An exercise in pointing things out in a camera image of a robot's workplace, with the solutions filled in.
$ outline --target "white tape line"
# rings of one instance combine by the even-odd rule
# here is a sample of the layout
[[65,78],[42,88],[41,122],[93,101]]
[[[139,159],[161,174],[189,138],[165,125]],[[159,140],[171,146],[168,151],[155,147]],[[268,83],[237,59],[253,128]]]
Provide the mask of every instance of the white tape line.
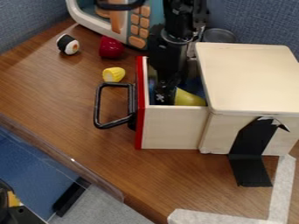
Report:
[[272,191],[267,220],[248,219],[217,213],[202,213],[176,209],[168,217],[169,224],[286,224],[289,217],[289,203],[295,176],[296,159],[287,155],[280,157],[275,184]]
[[271,220],[256,220],[243,217],[202,213],[184,209],[176,209],[169,217],[169,224],[282,224]]
[[269,208],[268,219],[271,221],[288,222],[295,169],[296,159],[294,157],[287,155],[279,158]]

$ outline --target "floor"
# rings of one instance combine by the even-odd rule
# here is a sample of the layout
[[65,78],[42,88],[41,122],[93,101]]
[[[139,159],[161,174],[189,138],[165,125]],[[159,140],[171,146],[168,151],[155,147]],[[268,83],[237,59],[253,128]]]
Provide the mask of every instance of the floor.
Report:
[[43,220],[52,217],[52,205],[78,177],[0,126],[0,179]]
[[60,218],[54,215],[49,224],[152,224],[132,208],[91,185]]

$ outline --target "white wooden box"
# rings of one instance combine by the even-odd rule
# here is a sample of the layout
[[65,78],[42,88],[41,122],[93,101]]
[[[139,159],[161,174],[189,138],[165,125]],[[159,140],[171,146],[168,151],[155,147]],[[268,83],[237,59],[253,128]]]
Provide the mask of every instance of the white wooden box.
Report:
[[293,53],[283,45],[197,43],[196,48],[209,106],[150,105],[143,58],[136,147],[227,154],[240,129],[269,116],[290,132],[278,129],[263,154],[289,153],[299,138],[299,66]]

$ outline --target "wooden table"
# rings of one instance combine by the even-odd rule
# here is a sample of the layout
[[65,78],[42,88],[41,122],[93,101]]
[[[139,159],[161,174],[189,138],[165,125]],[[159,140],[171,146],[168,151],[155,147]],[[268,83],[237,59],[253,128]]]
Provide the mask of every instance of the wooden table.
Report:
[[[59,53],[55,41],[62,33],[79,40],[80,53]],[[68,19],[3,54],[0,123],[95,184],[103,186],[102,179],[115,186],[126,204],[155,223],[166,223],[176,208],[266,219],[272,188],[238,187],[226,156],[135,150],[135,132],[126,125],[94,127],[94,94],[102,82],[101,71],[123,67],[123,81],[134,82],[135,56],[141,54],[126,49],[119,60],[101,59],[99,40],[99,34]],[[126,114],[125,91],[104,90],[103,121]],[[299,153],[293,150],[293,156]],[[273,177],[277,157],[265,157],[265,164]],[[289,223],[295,224],[299,171],[294,185]]]

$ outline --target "red toy pepper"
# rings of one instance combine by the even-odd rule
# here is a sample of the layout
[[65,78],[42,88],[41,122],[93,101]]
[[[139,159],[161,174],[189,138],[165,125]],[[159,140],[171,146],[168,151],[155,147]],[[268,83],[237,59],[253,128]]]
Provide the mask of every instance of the red toy pepper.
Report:
[[116,39],[106,36],[101,37],[99,55],[104,58],[117,59],[122,56],[124,47]]

